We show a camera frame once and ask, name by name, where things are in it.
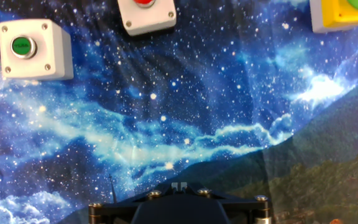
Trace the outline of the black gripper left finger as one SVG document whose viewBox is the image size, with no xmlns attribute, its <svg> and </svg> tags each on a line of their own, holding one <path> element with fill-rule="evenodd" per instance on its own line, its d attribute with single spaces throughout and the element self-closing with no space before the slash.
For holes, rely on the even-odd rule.
<svg viewBox="0 0 358 224">
<path fill-rule="evenodd" d="M 114 203 L 91 203 L 88 206 L 89 224 L 132 223 L 135 213 L 145 203 L 180 191 L 180 183 L 158 184 L 154 189 Z"/>
</svg>

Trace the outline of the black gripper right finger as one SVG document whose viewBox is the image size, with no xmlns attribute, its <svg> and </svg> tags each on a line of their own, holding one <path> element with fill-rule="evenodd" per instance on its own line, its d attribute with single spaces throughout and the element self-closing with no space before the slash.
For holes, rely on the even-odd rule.
<svg viewBox="0 0 358 224">
<path fill-rule="evenodd" d="M 203 222 L 272 223 L 271 201 L 266 195 L 252 199 L 235 197 L 213 191 L 200 183 L 180 182 L 178 192 L 189 196 L 185 210 Z"/>
</svg>

